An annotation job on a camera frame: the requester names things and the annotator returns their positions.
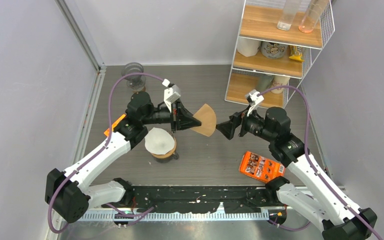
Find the glass bottle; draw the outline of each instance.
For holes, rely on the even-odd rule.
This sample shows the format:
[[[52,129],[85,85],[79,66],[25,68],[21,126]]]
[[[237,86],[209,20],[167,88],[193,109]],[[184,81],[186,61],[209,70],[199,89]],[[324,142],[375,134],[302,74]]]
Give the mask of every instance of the glass bottle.
[[[286,0],[282,10],[282,16],[277,23],[278,29],[288,31],[291,28],[295,15],[300,8],[301,1],[302,0]]]
[[[329,2],[330,0],[311,0],[304,18],[298,26],[299,30],[306,34],[311,33]]]
[[[124,66],[121,71],[121,76],[132,74],[132,73],[143,73],[144,66],[137,62],[131,62]],[[127,87],[131,88],[133,92],[145,91],[145,83],[147,78],[144,75],[133,75],[126,77]]]

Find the white bracket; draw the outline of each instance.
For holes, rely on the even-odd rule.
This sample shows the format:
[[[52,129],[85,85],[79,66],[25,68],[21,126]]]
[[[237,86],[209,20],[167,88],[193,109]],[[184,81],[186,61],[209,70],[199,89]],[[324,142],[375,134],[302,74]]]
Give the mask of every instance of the white bracket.
[[[172,112],[172,104],[180,98],[180,88],[176,85],[166,88],[164,90],[164,103],[167,106],[170,113]]]
[[[257,108],[263,102],[264,97],[262,95],[258,96],[259,94],[260,92],[254,89],[250,91],[247,95],[245,95],[245,98],[248,100],[250,105],[246,116],[249,117],[251,113],[254,111],[254,109]]]

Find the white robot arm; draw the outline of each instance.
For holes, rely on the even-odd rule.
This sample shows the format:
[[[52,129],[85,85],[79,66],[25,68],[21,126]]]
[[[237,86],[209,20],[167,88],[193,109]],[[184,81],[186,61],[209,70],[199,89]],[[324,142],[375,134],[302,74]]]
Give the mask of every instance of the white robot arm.
[[[370,208],[361,209],[346,196],[322,170],[312,154],[309,154],[307,159],[304,143],[291,133],[291,119],[283,108],[270,107],[263,118],[256,111],[256,107],[263,101],[263,96],[253,90],[245,97],[249,106],[231,115],[229,121],[217,124],[216,129],[230,140],[235,134],[235,129],[241,126],[239,137],[252,133],[270,142],[269,149],[273,157],[296,175],[315,199],[299,191],[282,176],[269,181],[265,185],[266,188],[271,190],[273,196],[281,203],[293,207],[311,221],[322,232],[325,240],[367,239],[371,232],[359,217],[374,227],[376,214]],[[336,195],[346,204],[339,201]],[[359,216],[352,210],[358,210]]]
[[[154,107],[148,93],[133,94],[126,114],[113,124],[112,132],[108,134],[109,141],[106,139],[82,160],[64,171],[55,168],[49,172],[45,201],[68,223],[77,221],[90,208],[106,203],[127,204],[131,201],[133,188],[121,178],[102,185],[90,185],[115,160],[145,138],[148,133],[145,125],[167,123],[171,125],[173,132],[201,126],[201,121],[194,118],[183,106],[179,88],[168,80],[164,80],[162,84],[168,87],[164,91],[164,102]],[[51,199],[59,187],[61,190],[52,202]]]

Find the white wall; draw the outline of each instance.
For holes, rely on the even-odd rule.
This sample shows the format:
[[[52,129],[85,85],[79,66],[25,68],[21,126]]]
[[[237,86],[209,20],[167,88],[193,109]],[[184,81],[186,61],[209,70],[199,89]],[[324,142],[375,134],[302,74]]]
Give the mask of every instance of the white wall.
[[[336,1],[333,15],[303,87],[334,179],[377,213],[384,239],[384,1]]]
[[[103,62],[231,64],[244,0],[72,0]]]
[[[45,183],[73,161],[95,70],[54,0],[0,0],[0,240],[45,238]]]

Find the white paper coffee filter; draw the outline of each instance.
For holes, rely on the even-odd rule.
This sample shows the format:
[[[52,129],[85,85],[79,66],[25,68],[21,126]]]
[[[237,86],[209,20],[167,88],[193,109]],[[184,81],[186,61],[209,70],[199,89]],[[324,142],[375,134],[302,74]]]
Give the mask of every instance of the white paper coffee filter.
[[[154,127],[145,136],[145,148],[152,154],[164,155],[174,147],[174,138],[164,129]]]

